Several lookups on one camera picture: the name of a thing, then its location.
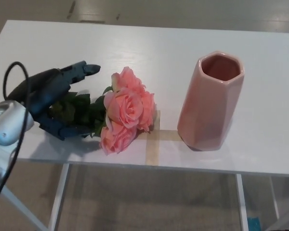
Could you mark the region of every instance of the blue object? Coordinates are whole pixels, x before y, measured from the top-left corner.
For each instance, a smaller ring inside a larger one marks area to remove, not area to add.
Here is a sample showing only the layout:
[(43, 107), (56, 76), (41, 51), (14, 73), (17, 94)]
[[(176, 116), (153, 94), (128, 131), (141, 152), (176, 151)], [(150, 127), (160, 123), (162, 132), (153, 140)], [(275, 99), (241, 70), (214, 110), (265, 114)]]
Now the blue object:
[(261, 231), (259, 218), (247, 218), (249, 231)]

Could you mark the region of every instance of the pink rose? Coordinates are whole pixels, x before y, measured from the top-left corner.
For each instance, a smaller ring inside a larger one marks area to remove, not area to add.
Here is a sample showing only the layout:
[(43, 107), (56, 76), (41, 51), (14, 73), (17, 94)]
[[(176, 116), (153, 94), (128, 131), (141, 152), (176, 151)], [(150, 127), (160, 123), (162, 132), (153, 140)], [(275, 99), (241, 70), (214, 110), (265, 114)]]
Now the pink rose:
[(126, 128), (137, 126), (144, 110), (140, 96), (128, 88), (121, 88), (118, 92), (107, 92), (104, 106), (106, 116)]
[(101, 147), (106, 154), (119, 153), (125, 150), (136, 137), (137, 128), (126, 128), (111, 121), (111, 129), (103, 127), (101, 132)]
[(128, 66), (123, 68), (121, 74), (114, 73), (111, 76), (111, 84), (114, 92), (121, 88), (129, 88), (134, 92), (141, 93), (145, 91), (145, 85), (137, 78), (132, 69)]
[(154, 94), (145, 91), (141, 94), (141, 101), (144, 107), (144, 111), (140, 116), (139, 124), (137, 128), (139, 130), (149, 131), (150, 126), (153, 125), (153, 120), (156, 113), (156, 107), (154, 102)]

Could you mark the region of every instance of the pink vase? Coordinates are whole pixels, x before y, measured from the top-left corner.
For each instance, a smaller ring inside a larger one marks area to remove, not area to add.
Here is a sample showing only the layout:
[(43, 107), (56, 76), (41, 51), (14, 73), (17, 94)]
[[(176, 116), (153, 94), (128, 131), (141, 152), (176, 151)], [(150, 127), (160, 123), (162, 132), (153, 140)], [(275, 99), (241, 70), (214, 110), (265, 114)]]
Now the pink vase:
[(198, 60), (178, 123), (178, 133), (189, 147), (221, 147), (243, 79), (242, 62), (232, 55), (216, 51)]

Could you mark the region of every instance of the tape strip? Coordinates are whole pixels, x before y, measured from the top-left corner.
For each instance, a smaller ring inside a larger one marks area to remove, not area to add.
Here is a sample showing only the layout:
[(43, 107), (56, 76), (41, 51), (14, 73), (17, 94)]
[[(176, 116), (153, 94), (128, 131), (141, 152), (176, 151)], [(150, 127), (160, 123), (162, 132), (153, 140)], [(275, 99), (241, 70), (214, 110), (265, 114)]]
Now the tape strip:
[(146, 140), (145, 163), (146, 165), (158, 166), (159, 162), (159, 141), (182, 141), (178, 131), (160, 130), (160, 111), (154, 121), (154, 129), (150, 133), (142, 133), (137, 139)]

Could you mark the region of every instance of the white table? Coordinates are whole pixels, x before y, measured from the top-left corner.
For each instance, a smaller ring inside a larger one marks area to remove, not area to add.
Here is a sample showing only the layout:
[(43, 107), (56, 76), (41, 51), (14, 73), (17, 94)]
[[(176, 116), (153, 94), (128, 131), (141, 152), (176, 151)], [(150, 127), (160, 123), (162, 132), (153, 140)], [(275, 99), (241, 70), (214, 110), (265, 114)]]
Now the white table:
[[(160, 129), (176, 130), (198, 58), (216, 50), (238, 56), (245, 66), (230, 132), (215, 152), (160, 141), (158, 166), (237, 174), (244, 213), (240, 173), (289, 176), (289, 34), (8, 21), (0, 34), (0, 101), (3, 75), (13, 61), (22, 62), (30, 75), (82, 60), (99, 64), (99, 74), (72, 86), (89, 90), (93, 98), (111, 84), (112, 73), (130, 66), (155, 93)], [(13, 70), (9, 91), (23, 79)], [(145, 146), (136, 140), (119, 155), (106, 156), (91, 138), (62, 142), (35, 126), (19, 159), (65, 164), (64, 185), (70, 163), (145, 166)]]

